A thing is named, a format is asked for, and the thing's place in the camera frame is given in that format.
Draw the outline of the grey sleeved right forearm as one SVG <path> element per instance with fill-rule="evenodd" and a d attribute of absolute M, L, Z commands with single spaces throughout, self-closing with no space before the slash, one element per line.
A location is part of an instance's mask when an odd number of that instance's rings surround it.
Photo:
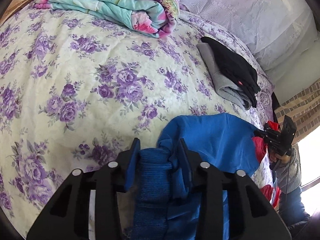
<path fill-rule="evenodd" d="M 301 169 L 299 154 L 295 147 L 291 148 L 291 157 L 286 164 L 280 164 L 276 169 L 277 185 L 284 194 L 291 193 L 300 187 Z"/>

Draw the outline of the right hand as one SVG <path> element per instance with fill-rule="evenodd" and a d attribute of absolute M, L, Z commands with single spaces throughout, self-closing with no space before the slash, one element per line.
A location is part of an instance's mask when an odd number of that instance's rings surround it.
<path fill-rule="evenodd" d="M 279 155 L 278 153 L 274 152 L 273 150 L 270 150 L 268 153 L 270 161 L 276 163 L 277 161 L 281 161 L 282 164 L 287 164 L 290 162 L 291 157 L 288 155 Z"/>

